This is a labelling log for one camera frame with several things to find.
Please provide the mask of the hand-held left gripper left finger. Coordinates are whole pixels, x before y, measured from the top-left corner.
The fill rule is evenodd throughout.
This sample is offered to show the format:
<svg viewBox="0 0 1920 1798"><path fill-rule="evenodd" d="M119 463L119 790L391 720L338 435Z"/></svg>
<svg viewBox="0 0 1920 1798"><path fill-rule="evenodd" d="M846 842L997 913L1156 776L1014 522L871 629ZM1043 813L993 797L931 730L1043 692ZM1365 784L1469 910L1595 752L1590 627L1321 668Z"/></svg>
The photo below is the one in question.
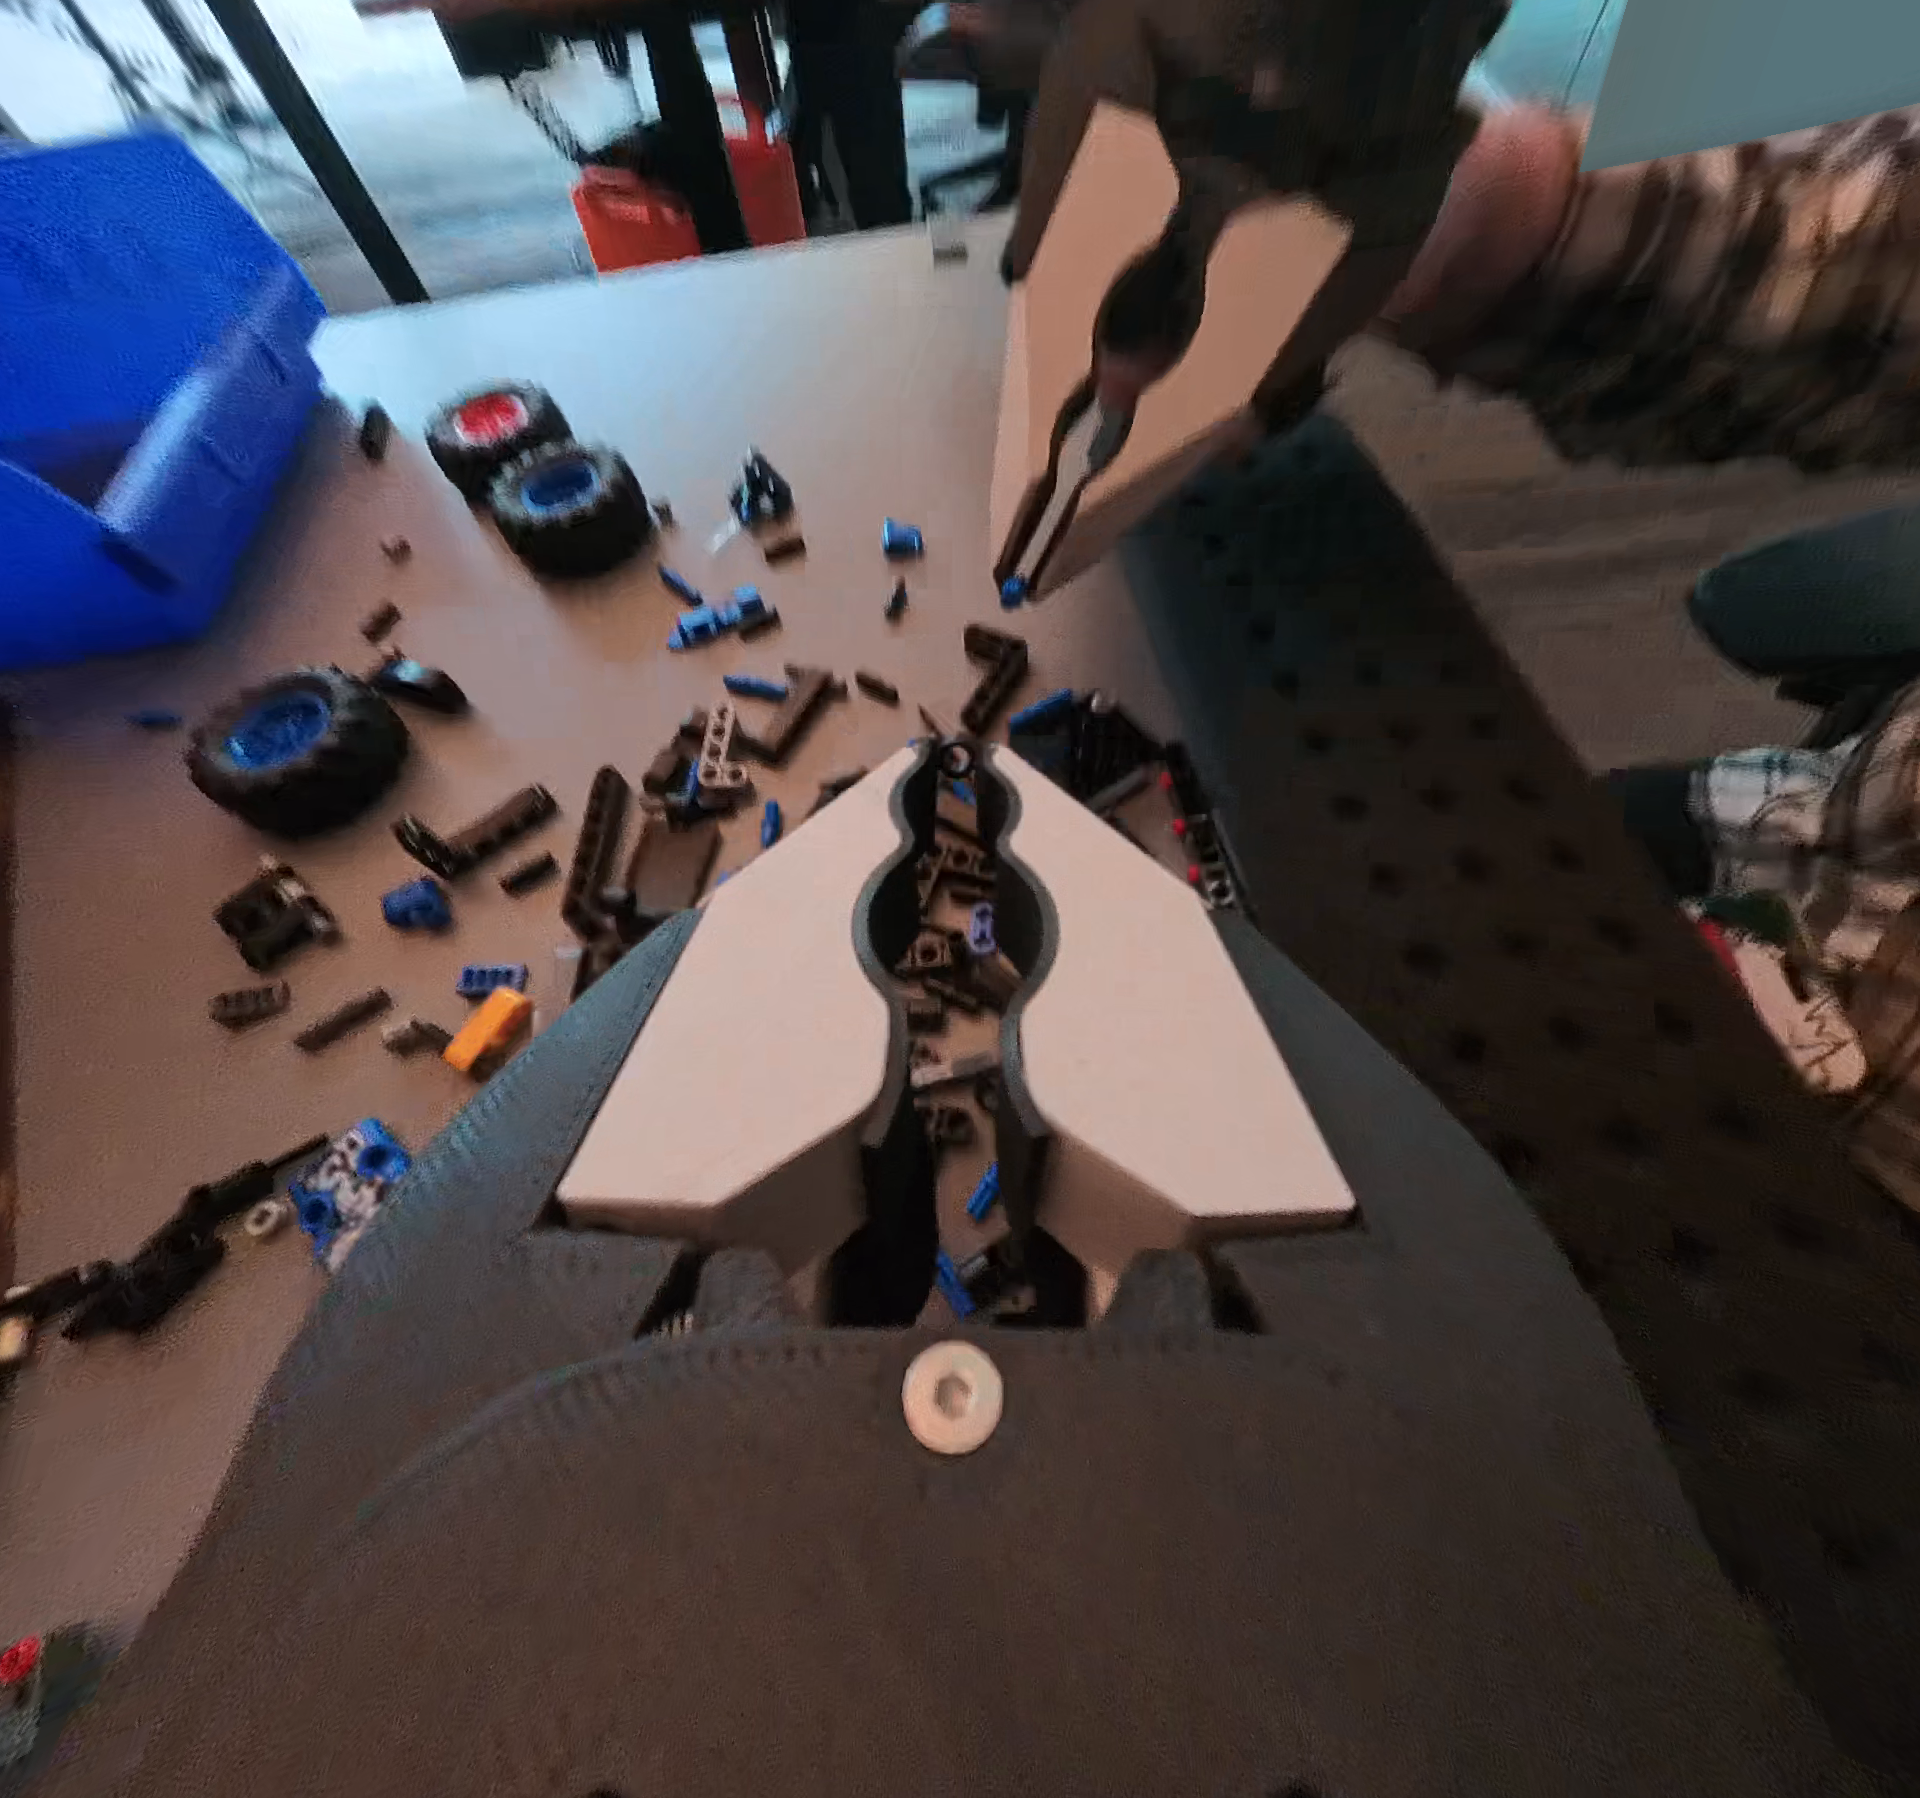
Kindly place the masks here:
<svg viewBox="0 0 1920 1798"><path fill-rule="evenodd" d="M909 745L699 907L557 1180L572 1229L756 1253L838 1326L911 1326L939 1250L898 964L939 749Z"/></svg>

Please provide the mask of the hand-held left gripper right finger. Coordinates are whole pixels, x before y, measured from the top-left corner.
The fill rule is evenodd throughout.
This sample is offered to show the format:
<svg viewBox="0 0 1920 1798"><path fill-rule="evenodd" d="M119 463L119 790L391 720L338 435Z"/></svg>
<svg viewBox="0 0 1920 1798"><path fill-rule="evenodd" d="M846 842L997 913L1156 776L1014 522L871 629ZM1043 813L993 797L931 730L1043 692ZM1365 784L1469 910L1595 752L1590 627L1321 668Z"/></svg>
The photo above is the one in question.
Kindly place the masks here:
<svg viewBox="0 0 1920 1798"><path fill-rule="evenodd" d="M1004 745L973 752L993 865L999 1233L982 1323L1083 1326L1147 1257L1357 1217L1211 910Z"/></svg>

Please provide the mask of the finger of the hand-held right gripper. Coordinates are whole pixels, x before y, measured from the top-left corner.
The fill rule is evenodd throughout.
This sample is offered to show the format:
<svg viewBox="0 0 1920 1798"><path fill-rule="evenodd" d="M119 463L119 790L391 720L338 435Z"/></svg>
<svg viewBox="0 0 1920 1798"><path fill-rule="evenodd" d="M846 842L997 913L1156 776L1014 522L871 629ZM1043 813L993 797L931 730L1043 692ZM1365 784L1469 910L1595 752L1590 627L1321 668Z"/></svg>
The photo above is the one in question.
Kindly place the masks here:
<svg viewBox="0 0 1920 1798"><path fill-rule="evenodd" d="M1350 227L1315 202L1234 213L1204 277L1184 353L1134 398L1097 412L1091 438L1035 547L1035 598L1068 586L1196 471L1254 436L1254 401L1350 248Z"/></svg>
<svg viewBox="0 0 1920 1798"><path fill-rule="evenodd" d="M1115 283L1160 243L1179 194L1156 123L1096 105L1023 277L1007 289L990 473L997 594L1043 596L1063 569L1083 488L1062 491L1062 458L1091 412L1102 313Z"/></svg>

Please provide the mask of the pile of toy building pieces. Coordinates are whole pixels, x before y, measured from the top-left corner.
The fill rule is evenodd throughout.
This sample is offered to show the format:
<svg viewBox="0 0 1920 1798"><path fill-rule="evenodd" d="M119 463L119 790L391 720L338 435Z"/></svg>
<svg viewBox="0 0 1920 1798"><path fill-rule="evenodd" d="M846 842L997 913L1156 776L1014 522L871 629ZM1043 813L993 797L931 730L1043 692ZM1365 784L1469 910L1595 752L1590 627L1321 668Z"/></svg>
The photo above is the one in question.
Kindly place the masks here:
<svg viewBox="0 0 1920 1798"><path fill-rule="evenodd" d="M965 656L973 666L971 692L957 730L941 729L921 712L924 738L937 749L937 797L929 836L917 863L919 939L906 948L895 980L906 998L909 1078L935 1165L947 1150L971 1145L979 1127L961 1098L997 1115L997 1039L987 1049L947 1054L924 1045L946 1029L947 1013L990 1018L1012 991L1012 975L996 957L996 867L982 846L973 793L973 762L990 745L996 718L1005 716L999 743L1030 762L1069 800L1086 807L1119 836L1115 807L1152 786L1169 816L1168 831L1185 849L1185 881L1206 905L1234 905L1234 874L1213 840L1204 789L1177 743L1152 738L1130 715L1091 692L1048 692L1005 712L1026 681L1030 649L1017 634L965 624ZM350 672L394 707L463 722L467 695L444 668L378 644L379 661ZM692 711L650 762L633 795L618 766L601 765L588 784L578 842L567 865L549 853L516 856L498 874L502 898L524 901L547 882L559 884L555 920L572 957L565 992L582 997L667 922L693 910L708 893L708 874L722 842L719 825L749 807L756 795L752 765L777 768L825 702L847 687L823 666L790 662L782 678L728 674L728 697ZM382 893L382 922L406 936L440 936L458 926L448 887L477 884L506 854L524 851L561 815L544 782L529 782L490 805L451 832L435 832L420 816L391 825L395 846L415 867L411 879ZM208 998L205 1017L224 1033L250 1033L280 1018L289 991L280 976L308 947L338 944L332 905L289 861L266 856L251 879L211 914L221 936L251 975L251 984ZM466 1007L460 1024L495 988L526 995L529 972L519 961L469 962L451 991ZM440 1060L456 1035L431 1018L395 1017L384 1045L395 1058ZM88 1341L107 1335L144 1335L171 1315L228 1258L228 1226L240 1222L253 1241L276 1231L297 1231L286 1199L287 1180L329 1145L314 1136L284 1154L240 1165L210 1182L194 1182L128 1258L95 1258L4 1291L4 1379L26 1360L38 1331L60 1320L60 1335ZM997 1173L990 1162L965 1201L969 1231L978 1234L996 1215ZM935 1253L931 1286L957 1323L983 1319L983 1294L967 1288L967 1264L987 1263L987 1244L952 1258Z"/></svg>

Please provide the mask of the person's right forearm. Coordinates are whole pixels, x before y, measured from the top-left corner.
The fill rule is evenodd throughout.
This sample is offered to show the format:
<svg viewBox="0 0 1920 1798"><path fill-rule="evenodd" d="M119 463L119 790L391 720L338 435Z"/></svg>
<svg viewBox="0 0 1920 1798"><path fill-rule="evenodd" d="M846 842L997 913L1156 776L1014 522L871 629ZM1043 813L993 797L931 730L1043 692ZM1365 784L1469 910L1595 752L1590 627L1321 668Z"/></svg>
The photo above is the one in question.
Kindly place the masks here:
<svg viewBox="0 0 1920 1798"><path fill-rule="evenodd" d="M1451 361L1573 464L1917 464L1917 115L1575 178Z"/></svg>

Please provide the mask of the grey desk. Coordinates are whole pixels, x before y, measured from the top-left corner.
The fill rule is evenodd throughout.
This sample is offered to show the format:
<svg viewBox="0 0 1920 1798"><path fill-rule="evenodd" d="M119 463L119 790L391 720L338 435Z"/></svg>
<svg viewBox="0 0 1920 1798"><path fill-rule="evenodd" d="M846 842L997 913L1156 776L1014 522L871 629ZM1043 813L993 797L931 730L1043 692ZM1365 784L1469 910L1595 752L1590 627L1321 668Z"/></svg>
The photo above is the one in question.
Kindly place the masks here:
<svg viewBox="0 0 1920 1798"><path fill-rule="evenodd" d="M564 1003L557 889L506 897L487 871L450 934L401 936L382 894L411 877L389 827L440 832L517 786L559 805L528 854L565 854L594 773L635 778L724 672L869 671L801 741L776 795L883 757L950 716L961 630L993 615L985 539L1004 338L999 227L937 259L924 230L701 259L431 306L333 318L314 341L332 398L203 643L9 681L14 1275L124 1258L184 1192L378 1116L414 1150L471 1095L395 1057L379 1022L315 1054L300 1029L382 988L395 1018L458 1024L467 962L526 962L536 1026ZM544 388L619 451L675 521L658 554L696 586L753 578L780 630L737 655L674 656L650 562L540 586L425 458L429 412L499 381ZM191 789L180 738L302 664L361 668L359 627L395 605L395 644L448 671L461 720L414 720L411 762L366 821L276 846Z"/></svg>

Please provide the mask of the orange toy brick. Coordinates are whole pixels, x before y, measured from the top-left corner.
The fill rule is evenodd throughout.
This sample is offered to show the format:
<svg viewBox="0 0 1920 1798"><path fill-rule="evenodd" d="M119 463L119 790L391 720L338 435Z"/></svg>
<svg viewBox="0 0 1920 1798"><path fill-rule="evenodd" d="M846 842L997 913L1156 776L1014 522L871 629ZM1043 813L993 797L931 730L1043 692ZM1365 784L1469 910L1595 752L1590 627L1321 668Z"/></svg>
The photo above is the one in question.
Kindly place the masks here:
<svg viewBox="0 0 1920 1798"><path fill-rule="evenodd" d="M440 1051L441 1064L471 1084L490 1080L532 1031L533 1000L498 986L485 995Z"/></svg>

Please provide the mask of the blue printed toy panel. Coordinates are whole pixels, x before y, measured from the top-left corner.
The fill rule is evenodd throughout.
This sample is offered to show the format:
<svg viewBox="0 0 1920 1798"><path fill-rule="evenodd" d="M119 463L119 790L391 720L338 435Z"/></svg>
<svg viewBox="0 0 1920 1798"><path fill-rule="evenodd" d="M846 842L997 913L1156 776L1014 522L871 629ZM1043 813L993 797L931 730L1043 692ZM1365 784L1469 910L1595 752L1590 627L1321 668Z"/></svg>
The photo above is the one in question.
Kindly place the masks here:
<svg viewBox="0 0 1920 1798"><path fill-rule="evenodd" d="M406 1143L384 1121L361 1116L287 1180L293 1225L327 1276L339 1272L411 1171L414 1154Z"/></svg>

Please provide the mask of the red container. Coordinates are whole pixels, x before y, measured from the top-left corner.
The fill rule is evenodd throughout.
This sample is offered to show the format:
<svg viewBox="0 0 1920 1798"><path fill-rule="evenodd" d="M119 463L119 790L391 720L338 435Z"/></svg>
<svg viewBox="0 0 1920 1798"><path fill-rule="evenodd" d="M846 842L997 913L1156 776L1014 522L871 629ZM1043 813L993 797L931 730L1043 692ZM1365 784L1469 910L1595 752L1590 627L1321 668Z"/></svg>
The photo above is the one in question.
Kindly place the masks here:
<svg viewBox="0 0 1920 1798"><path fill-rule="evenodd" d="M729 91L717 93L716 109L748 244L770 251L806 241L797 170L780 125L763 120L756 107ZM570 200L596 274L701 255L686 194L684 152L661 120L589 151Z"/></svg>

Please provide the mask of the black toy wheel blue rim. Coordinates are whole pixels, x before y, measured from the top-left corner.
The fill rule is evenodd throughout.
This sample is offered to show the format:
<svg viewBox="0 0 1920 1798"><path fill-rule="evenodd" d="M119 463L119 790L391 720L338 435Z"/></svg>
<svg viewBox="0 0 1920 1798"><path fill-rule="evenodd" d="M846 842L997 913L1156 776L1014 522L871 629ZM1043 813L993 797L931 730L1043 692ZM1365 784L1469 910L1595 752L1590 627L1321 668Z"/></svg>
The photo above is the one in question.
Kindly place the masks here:
<svg viewBox="0 0 1920 1798"><path fill-rule="evenodd" d="M583 582L637 558L653 535L640 481L621 454L549 442L503 466L484 508L507 553L541 582Z"/></svg>
<svg viewBox="0 0 1920 1798"><path fill-rule="evenodd" d="M308 840L353 825L401 778L411 735L369 681L308 664L257 682L190 732L194 789L253 832Z"/></svg>

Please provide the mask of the black toy wheel red rim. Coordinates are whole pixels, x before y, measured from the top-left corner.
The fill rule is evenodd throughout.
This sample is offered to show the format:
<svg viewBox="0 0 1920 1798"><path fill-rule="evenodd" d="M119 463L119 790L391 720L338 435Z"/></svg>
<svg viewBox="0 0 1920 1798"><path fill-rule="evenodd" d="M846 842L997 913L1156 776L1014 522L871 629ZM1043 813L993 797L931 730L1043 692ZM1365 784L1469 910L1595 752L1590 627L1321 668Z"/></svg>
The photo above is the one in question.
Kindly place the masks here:
<svg viewBox="0 0 1920 1798"><path fill-rule="evenodd" d="M461 502L485 502L494 481L528 454L572 441L572 424L540 385L499 378L445 402L422 442Z"/></svg>

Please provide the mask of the person's leg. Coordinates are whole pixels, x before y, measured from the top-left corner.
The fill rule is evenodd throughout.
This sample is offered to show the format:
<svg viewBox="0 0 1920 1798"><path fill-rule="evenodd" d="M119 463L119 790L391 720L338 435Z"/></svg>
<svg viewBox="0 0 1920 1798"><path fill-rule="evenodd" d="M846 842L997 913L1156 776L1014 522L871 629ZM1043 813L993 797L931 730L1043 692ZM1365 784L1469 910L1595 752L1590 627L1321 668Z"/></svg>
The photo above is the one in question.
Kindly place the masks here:
<svg viewBox="0 0 1920 1798"><path fill-rule="evenodd" d="M1917 508L1749 547L1697 576L1687 615L1728 666L1810 711L1808 749L1836 751L1917 678Z"/></svg>

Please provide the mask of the black pole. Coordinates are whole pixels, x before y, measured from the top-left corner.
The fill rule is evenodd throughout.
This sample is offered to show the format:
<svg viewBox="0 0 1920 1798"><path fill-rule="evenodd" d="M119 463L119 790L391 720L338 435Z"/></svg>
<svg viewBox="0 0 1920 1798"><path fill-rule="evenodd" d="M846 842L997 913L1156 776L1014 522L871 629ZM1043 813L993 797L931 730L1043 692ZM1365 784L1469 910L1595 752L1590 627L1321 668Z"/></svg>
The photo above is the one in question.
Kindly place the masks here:
<svg viewBox="0 0 1920 1798"><path fill-rule="evenodd" d="M257 0L201 0L356 253L395 306L429 303L420 273L314 103Z"/></svg>

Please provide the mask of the blue storage bin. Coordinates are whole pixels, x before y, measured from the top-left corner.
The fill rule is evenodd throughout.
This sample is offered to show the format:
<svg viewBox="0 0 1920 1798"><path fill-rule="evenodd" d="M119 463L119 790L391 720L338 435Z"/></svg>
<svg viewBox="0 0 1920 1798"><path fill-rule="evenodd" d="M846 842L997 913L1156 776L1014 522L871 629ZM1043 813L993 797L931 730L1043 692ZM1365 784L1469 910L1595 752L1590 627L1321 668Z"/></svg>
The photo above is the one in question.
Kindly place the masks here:
<svg viewBox="0 0 1920 1798"><path fill-rule="evenodd" d="M182 140L4 147L4 674L203 634L321 402L321 323Z"/></svg>

